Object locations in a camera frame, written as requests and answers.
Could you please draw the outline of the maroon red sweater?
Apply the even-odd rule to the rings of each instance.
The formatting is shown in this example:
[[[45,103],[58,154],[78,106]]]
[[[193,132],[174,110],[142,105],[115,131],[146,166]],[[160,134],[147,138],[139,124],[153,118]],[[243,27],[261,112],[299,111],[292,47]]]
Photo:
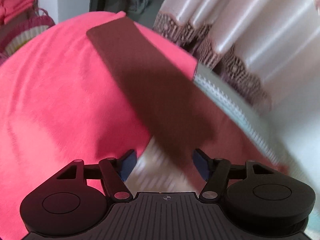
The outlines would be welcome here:
[[[211,170],[216,105],[173,65],[133,21],[120,18],[89,29],[87,36],[142,123],[183,165]]]

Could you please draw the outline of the folded pink clothes stack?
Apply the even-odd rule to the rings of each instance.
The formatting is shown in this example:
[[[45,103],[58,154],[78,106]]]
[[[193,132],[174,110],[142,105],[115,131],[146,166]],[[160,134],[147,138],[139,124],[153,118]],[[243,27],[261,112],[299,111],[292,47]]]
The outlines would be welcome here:
[[[1,25],[30,9],[36,0],[1,0]]]

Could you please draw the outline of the patterned teal beige bedspread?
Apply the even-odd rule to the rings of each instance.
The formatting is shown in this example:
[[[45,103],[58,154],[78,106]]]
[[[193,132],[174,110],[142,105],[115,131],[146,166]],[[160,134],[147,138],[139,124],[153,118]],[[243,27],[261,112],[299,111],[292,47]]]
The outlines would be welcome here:
[[[270,126],[217,75],[201,64],[197,65],[194,83],[223,111],[249,140],[275,166],[293,176],[295,162],[282,143],[273,135]],[[194,168],[184,171],[169,159],[152,138],[138,159],[126,185],[133,192],[200,192],[204,181]]]

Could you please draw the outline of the pink red blanket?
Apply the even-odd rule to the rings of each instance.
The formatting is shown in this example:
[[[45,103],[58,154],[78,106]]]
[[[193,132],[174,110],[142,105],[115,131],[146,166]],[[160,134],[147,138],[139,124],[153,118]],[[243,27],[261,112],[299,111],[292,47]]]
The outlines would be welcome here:
[[[27,194],[75,159],[87,164],[142,154],[152,138],[87,36],[89,29],[127,18],[88,12],[49,28],[1,65],[1,238],[22,239],[20,204]],[[194,82],[197,61],[134,22],[145,38]],[[212,158],[275,170],[216,105]]]

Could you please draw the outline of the shiny pink lace curtain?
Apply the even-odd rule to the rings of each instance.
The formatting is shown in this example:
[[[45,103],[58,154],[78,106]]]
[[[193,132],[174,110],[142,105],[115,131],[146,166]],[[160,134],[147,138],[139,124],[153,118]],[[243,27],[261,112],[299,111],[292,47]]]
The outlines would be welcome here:
[[[319,75],[319,0],[164,0],[153,29],[261,112]]]

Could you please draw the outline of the pink woven basket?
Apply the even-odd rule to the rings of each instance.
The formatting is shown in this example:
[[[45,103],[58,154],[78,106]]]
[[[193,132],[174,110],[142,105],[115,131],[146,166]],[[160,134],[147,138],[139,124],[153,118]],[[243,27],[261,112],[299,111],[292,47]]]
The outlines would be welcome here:
[[[34,16],[19,23],[1,39],[1,59],[7,59],[23,45],[55,25],[48,12],[39,8]]]

